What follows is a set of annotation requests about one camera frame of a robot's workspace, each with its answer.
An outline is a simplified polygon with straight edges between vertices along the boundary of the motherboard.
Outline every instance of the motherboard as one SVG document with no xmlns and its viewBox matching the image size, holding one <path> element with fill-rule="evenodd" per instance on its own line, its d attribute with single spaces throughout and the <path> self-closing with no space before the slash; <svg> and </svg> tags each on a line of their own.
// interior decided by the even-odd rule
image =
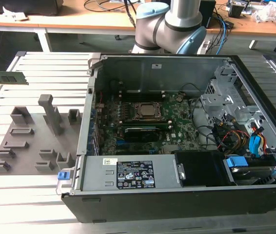
<svg viewBox="0 0 276 234">
<path fill-rule="evenodd" d="M 188 100 L 182 94 L 119 95 L 103 100 L 97 105 L 99 155 L 173 154 L 200 148 Z"/>
</svg>

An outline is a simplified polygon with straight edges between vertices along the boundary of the network cable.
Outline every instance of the network cable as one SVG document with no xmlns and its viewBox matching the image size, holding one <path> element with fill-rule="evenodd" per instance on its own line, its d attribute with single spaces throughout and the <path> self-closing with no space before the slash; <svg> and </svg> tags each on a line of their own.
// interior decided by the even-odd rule
<svg viewBox="0 0 276 234">
<path fill-rule="evenodd" d="M 225 40 L 225 35 L 226 35 L 226 25 L 225 25 L 225 22 L 222 19 L 220 19 L 220 18 L 215 18 L 215 19 L 217 19 L 220 22 L 222 22 L 222 26 L 224 28 L 224 33 L 223 33 L 222 38 L 221 38 L 220 46 L 219 46 L 219 48 L 218 48 L 218 50 L 216 52 L 216 54 L 218 55 L 219 52 L 220 52 L 220 50 L 222 49 L 222 47 L 224 45 L 224 40 Z"/>
</svg>

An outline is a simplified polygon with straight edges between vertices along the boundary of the blue cable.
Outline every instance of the blue cable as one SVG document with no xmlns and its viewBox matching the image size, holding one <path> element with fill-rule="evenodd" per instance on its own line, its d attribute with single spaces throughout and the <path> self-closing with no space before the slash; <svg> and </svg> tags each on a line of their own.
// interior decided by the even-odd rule
<svg viewBox="0 0 276 234">
<path fill-rule="evenodd" d="M 226 35 L 226 25 L 225 25 L 225 23 L 224 23 L 224 21 L 223 21 L 222 19 L 220 19 L 220 18 L 216 18 L 216 19 L 218 19 L 219 21 L 221 21 L 221 22 L 222 22 L 222 25 L 223 25 L 223 27 L 224 27 L 224 34 L 222 35 L 222 39 L 221 39 L 220 46 L 219 46 L 219 48 L 218 48 L 218 50 L 217 50 L 217 52 L 216 52 L 216 54 L 218 55 L 218 53 L 219 53 L 220 50 L 222 49 L 222 46 L 223 46 L 223 43 L 224 43 L 224 39 L 225 39 L 225 35 Z"/>
</svg>

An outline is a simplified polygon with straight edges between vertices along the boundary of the paper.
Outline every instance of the paper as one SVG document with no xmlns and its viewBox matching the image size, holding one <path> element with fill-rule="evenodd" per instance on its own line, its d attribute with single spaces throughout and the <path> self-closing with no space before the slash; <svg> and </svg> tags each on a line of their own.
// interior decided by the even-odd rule
<svg viewBox="0 0 276 234">
<path fill-rule="evenodd" d="M 28 17 L 23 12 L 12 12 L 3 8 L 3 15 L 6 17 L 11 17 L 14 21 L 28 20 Z"/>
</svg>

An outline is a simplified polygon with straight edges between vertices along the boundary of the green circuit board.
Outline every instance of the green circuit board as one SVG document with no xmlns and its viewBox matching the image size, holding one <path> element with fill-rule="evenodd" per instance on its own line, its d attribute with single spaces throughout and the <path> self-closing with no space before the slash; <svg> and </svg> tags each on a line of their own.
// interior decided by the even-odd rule
<svg viewBox="0 0 276 234">
<path fill-rule="evenodd" d="M 188 101 L 180 101 L 178 97 L 178 94 L 166 94 L 160 103 L 161 115 L 172 121 L 172 128 L 161 131 L 155 142 L 126 142 L 119 135 L 122 130 L 119 123 L 122 120 L 120 113 L 124 102 L 118 98 L 107 100 L 104 105 L 106 115 L 99 125 L 104 138 L 100 155 L 171 154 L 178 150 L 199 149 L 200 141 L 190 120 Z"/>
</svg>

